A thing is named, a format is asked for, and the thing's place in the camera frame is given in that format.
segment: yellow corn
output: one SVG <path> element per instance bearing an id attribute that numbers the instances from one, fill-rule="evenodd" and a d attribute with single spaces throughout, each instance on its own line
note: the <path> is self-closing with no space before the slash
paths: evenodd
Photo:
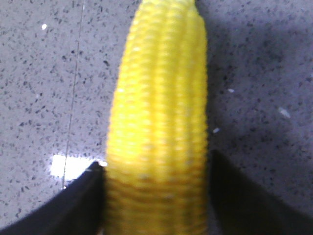
<path id="1" fill-rule="evenodd" d="M 194 0 L 142 0 L 111 112 L 106 234 L 207 234 L 206 80 Z"/>

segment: corn cob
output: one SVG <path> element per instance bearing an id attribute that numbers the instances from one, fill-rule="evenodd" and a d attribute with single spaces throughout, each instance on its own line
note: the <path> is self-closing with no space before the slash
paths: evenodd
<path id="1" fill-rule="evenodd" d="M 111 110 L 106 234 L 207 234 L 206 80 L 194 0 L 142 0 Z"/>

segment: speckled floor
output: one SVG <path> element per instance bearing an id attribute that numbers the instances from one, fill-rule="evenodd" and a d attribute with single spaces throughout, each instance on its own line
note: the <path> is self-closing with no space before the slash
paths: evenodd
<path id="1" fill-rule="evenodd" d="M 118 65 L 139 3 L 1 2 L 0 227 L 104 160 Z M 211 148 L 313 215 L 313 4 L 197 6 L 208 30 Z M 210 225 L 219 235 L 214 217 Z"/>

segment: floor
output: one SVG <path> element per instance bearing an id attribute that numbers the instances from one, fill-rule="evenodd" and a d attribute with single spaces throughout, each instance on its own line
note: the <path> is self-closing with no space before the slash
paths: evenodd
<path id="1" fill-rule="evenodd" d="M 0 227 L 94 160 L 139 0 L 5 0 L 0 9 Z M 313 215 L 313 5 L 198 0 L 208 32 L 210 147 Z M 211 235 L 219 235 L 214 215 Z"/>

